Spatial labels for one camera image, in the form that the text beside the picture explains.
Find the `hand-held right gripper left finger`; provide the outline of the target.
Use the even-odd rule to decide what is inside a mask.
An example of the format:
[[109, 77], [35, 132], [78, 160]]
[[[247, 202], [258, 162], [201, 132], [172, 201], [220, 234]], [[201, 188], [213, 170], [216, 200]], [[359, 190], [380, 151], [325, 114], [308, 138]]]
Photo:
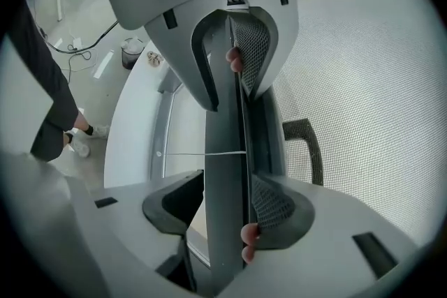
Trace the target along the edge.
[[291, 53], [298, 34], [297, 0], [110, 0], [125, 29], [144, 27], [198, 104], [217, 111], [219, 97], [204, 38], [227, 19], [242, 53], [245, 93], [266, 92]]

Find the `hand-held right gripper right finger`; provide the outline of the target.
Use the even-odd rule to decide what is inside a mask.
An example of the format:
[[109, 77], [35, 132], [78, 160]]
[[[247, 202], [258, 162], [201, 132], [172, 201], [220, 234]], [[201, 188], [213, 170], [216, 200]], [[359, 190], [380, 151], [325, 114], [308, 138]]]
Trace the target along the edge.
[[111, 188], [97, 207], [71, 180], [77, 297], [193, 297], [169, 280], [186, 262], [186, 233], [205, 206], [213, 290], [219, 297], [378, 297], [418, 252], [358, 199], [246, 169], [204, 169]]

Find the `person's left hand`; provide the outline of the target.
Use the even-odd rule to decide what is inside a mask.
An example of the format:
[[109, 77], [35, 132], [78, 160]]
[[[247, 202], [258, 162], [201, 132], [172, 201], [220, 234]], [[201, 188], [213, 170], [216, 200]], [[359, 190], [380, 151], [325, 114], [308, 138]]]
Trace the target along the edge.
[[[226, 60], [234, 73], [243, 71], [242, 55], [237, 47], [231, 48], [226, 54]], [[255, 243], [260, 236], [260, 230], [257, 223], [246, 224], [240, 232], [244, 248], [242, 249], [242, 259], [245, 263], [252, 262], [255, 255]]]

